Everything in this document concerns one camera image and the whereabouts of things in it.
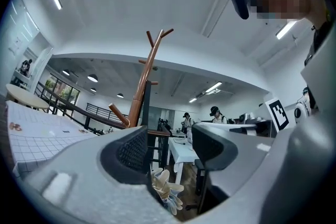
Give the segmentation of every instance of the wooden floor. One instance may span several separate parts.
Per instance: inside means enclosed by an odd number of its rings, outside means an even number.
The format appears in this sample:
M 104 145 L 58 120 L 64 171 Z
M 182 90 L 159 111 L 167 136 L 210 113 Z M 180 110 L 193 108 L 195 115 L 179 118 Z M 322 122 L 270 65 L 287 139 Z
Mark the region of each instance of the wooden floor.
M 10 170 L 14 168 L 14 162 L 9 145 L 8 131 L 7 131 L 7 117 L 5 115 L 6 99 L 0 95 L 0 153 L 4 158 Z M 171 158 L 171 163 L 166 167 L 170 171 L 169 182 L 175 182 L 175 173 L 173 170 L 174 161 Z M 176 218 L 179 221 L 187 221 L 197 216 L 196 209 L 189 211 L 185 210 L 186 205 L 191 205 L 197 202 L 199 196 L 195 195 L 196 186 L 196 172 L 195 167 L 191 164 L 185 164 L 183 166 L 181 185 L 184 186 L 184 190 L 179 194 L 179 198 L 183 202 L 183 209 L 177 211 Z
M 174 183 L 176 175 L 174 173 L 174 164 L 170 162 L 166 169 L 170 172 L 169 182 Z M 196 187 L 196 171 L 192 164 L 184 164 L 181 178 L 181 185 L 184 186 L 184 190 L 179 194 L 179 198 L 183 202 L 183 209 L 177 211 L 176 218 L 179 221 L 187 221 L 197 217 L 197 209 L 185 210 L 186 205 L 192 205 L 198 202 L 199 196 L 195 194 Z

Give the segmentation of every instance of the desk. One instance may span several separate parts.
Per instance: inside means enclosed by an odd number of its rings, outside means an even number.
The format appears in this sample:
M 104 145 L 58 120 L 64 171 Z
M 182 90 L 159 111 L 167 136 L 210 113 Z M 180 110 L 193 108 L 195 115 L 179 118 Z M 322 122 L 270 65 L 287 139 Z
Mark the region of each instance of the desk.
M 170 154 L 173 155 L 175 164 L 174 172 L 176 173 L 175 183 L 179 184 L 181 182 L 183 163 L 192 163 L 199 157 L 196 152 L 192 149 L 192 145 L 187 141 L 187 139 L 173 138 L 168 139 L 168 157 L 167 164 L 169 163 Z
M 32 94 L 31 92 L 28 92 L 18 86 L 15 86 L 13 84 L 7 84 L 6 89 L 8 93 L 18 102 L 31 106 L 32 108 L 37 109 L 48 109 L 49 104 L 45 101 L 43 101 L 38 96 Z
M 41 113 L 7 101 L 8 137 L 15 163 L 13 173 L 24 179 L 63 148 L 98 137 L 66 117 Z

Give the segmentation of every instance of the mesh panel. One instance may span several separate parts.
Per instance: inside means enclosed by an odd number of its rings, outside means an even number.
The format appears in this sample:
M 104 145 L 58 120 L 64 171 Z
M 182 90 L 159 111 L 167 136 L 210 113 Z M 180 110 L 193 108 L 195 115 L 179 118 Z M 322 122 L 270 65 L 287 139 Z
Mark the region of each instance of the mesh panel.
M 124 166 L 142 172 L 146 152 L 146 132 L 142 132 L 118 148 L 117 159 Z
M 219 141 L 214 140 L 208 135 L 199 133 L 199 131 L 196 131 L 195 134 L 196 137 L 193 139 L 193 147 L 203 164 L 207 160 L 218 156 L 223 151 L 224 146 Z

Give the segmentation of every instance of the round table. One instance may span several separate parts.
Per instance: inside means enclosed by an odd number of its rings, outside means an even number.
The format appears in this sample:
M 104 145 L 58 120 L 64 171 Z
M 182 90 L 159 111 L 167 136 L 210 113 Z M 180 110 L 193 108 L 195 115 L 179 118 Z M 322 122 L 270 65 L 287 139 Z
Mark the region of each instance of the round table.
M 37 109 L 49 108 L 49 104 L 47 102 L 43 101 L 41 98 L 32 94 L 31 92 L 28 92 L 13 84 L 6 84 L 6 88 L 8 93 L 21 104 Z

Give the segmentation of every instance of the cable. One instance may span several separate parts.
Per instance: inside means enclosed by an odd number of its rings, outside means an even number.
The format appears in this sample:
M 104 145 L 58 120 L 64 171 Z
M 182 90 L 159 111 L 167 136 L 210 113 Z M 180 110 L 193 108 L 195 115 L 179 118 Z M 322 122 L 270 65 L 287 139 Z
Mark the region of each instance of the cable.
M 184 139 L 178 139 L 178 140 L 176 141 L 176 139 L 173 138 L 173 140 L 174 140 L 174 142 L 175 142 L 176 144 L 185 145 L 185 143 L 179 143 L 179 142 L 177 142 L 177 141 L 183 141 Z

